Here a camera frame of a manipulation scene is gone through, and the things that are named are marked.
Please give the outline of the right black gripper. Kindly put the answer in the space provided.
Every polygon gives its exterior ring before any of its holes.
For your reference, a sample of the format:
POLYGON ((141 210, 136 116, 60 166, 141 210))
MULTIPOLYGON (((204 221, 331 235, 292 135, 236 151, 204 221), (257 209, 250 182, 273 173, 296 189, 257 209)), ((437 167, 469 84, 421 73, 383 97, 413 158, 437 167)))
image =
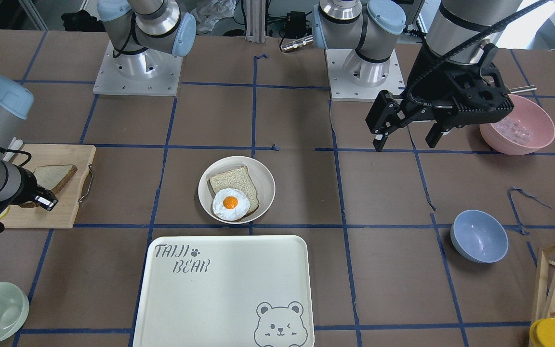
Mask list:
MULTIPOLYGON (((0 213, 13 204, 22 204, 33 199, 37 191, 37 180, 33 173, 14 164, 0 164, 0 213)), ((52 211, 59 200, 53 193, 38 193, 34 197, 46 211, 52 211)), ((5 229, 0 221, 0 233, 5 229)))

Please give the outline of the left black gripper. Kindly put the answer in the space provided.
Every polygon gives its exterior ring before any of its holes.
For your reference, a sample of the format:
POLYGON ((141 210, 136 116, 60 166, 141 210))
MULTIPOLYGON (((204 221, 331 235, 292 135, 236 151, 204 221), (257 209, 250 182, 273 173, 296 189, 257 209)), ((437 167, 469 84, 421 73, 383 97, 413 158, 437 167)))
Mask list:
POLYGON ((496 123, 513 111, 510 92, 493 63, 498 47, 489 42, 477 48, 481 57, 473 64, 445 61, 430 71, 439 57, 423 44, 407 88, 398 96, 379 92, 366 116, 376 152, 383 152, 388 137, 412 121, 435 121, 425 137, 428 147, 435 148, 454 127, 496 123))

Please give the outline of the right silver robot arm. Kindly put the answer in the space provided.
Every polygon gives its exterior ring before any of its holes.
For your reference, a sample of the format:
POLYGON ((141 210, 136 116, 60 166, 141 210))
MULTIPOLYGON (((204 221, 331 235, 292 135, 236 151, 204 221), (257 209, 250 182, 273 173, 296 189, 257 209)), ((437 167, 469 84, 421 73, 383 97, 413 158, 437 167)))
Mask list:
MULTIPOLYGON (((104 82, 120 82, 121 95, 175 95, 181 58, 196 37, 194 16, 175 0, 99 0, 97 13, 112 47, 102 63, 106 72, 95 82, 97 92, 106 94, 104 82)), ((51 211, 58 202, 24 165, 4 160, 33 101, 24 86, 0 76, 0 215, 11 205, 31 203, 51 211)))

